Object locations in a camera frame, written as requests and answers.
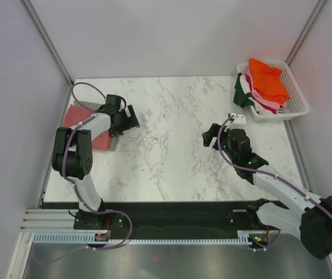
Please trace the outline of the salmon pink t shirt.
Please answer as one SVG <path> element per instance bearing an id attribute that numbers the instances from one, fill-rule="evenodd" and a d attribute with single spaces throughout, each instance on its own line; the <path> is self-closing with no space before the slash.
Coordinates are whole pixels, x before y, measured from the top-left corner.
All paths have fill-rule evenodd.
<path id="1" fill-rule="evenodd" d="M 62 121 L 62 127 L 72 127 L 91 116 L 91 112 L 77 105 L 70 105 Z M 92 142 L 92 148 L 100 151 L 110 150 L 112 136 L 109 131 L 102 132 Z"/>

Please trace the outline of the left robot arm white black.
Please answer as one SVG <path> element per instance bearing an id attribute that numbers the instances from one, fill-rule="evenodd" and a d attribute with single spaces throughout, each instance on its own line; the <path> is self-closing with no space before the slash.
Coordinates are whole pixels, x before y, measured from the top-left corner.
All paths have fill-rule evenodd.
<path id="1" fill-rule="evenodd" d="M 118 137 L 127 130 L 140 127 L 133 105 L 121 107 L 125 101 L 121 96 L 108 95 L 98 109 L 88 109 L 86 118 L 56 131 L 52 168 L 71 184 L 78 199 L 76 230 L 105 230 L 114 214 L 105 209 L 90 175 L 94 162 L 92 142 L 104 132 Z"/>

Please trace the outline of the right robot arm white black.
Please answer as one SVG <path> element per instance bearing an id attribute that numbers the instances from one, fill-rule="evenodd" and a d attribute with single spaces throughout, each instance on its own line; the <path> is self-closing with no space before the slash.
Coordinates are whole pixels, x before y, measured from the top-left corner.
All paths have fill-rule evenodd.
<path id="1" fill-rule="evenodd" d="M 322 198 L 277 174 L 267 160 L 253 152 L 241 127 L 213 123 L 202 133 L 203 145 L 212 146 L 243 180 L 273 195 L 283 206 L 257 200 L 246 214 L 251 228 L 275 227 L 299 239 L 318 259 L 332 253 L 332 196 Z"/>

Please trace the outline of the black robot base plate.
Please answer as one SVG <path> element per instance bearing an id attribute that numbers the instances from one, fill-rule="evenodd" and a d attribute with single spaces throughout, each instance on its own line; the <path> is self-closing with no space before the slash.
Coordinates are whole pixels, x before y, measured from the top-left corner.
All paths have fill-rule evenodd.
<path id="1" fill-rule="evenodd" d="M 105 202 L 114 239 L 234 238 L 239 231 L 274 232 L 253 215 L 252 201 L 228 202 Z M 43 202 L 42 209 L 66 209 L 71 217 L 76 202 Z"/>

